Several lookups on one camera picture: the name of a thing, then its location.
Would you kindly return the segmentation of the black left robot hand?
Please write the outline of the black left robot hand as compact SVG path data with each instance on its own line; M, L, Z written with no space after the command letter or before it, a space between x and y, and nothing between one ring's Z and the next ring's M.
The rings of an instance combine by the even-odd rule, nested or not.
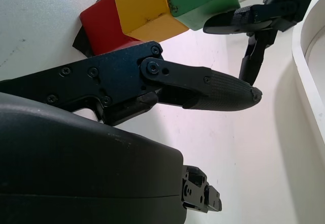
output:
M303 20L310 3L311 0L263 0L259 5L211 17L205 22L203 31L214 35L247 34L248 46L239 79L253 85L265 50L274 44L279 31L285 32Z

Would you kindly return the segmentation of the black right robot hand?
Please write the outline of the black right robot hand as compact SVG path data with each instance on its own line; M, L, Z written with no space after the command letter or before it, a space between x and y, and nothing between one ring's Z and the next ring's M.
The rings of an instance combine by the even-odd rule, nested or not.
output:
M184 223L219 192L177 149L117 126L161 103L240 111L262 92L148 42L1 82L1 223Z

